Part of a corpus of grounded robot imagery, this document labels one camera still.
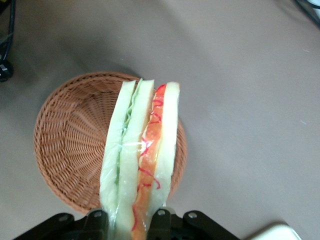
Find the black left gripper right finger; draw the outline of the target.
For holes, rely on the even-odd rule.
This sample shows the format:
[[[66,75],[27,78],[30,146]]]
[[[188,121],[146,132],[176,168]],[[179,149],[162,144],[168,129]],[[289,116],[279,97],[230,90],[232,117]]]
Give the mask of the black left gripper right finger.
[[[152,217],[148,240],[237,240],[234,234],[203,212],[191,210],[179,217],[171,208],[161,208]]]

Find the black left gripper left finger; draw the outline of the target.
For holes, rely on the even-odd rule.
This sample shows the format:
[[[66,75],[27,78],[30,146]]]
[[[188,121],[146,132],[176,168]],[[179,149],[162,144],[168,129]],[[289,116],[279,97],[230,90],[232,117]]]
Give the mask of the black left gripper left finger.
[[[106,240],[108,215],[93,209],[75,220],[70,213],[59,213],[17,236],[17,240]]]

